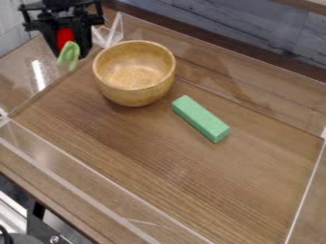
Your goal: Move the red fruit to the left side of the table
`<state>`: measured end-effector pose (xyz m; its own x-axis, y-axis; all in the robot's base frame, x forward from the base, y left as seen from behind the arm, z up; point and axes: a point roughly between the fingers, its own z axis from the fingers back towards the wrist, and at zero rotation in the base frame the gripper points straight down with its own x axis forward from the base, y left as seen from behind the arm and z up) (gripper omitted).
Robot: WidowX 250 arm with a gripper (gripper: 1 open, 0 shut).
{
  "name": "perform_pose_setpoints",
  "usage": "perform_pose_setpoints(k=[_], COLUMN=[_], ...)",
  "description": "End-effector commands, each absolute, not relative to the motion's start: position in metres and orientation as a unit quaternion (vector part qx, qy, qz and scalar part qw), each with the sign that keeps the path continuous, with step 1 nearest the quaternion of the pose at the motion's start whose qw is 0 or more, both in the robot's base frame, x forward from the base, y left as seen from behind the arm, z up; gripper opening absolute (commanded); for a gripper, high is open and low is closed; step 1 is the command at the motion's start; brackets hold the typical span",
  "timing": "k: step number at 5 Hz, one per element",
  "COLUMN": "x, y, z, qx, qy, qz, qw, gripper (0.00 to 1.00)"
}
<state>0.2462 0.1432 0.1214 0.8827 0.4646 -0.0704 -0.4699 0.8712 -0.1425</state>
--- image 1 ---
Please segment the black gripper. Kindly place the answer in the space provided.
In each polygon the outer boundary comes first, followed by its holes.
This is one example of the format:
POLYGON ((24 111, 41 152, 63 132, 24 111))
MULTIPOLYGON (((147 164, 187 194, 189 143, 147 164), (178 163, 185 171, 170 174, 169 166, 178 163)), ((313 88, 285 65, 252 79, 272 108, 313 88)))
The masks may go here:
POLYGON ((105 23, 102 0, 38 0, 18 7, 27 31, 42 31, 55 56, 59 56, 57 29, 70 27, 81 48, 81 58, 90 54, 93 44, 91 26, 105 23))

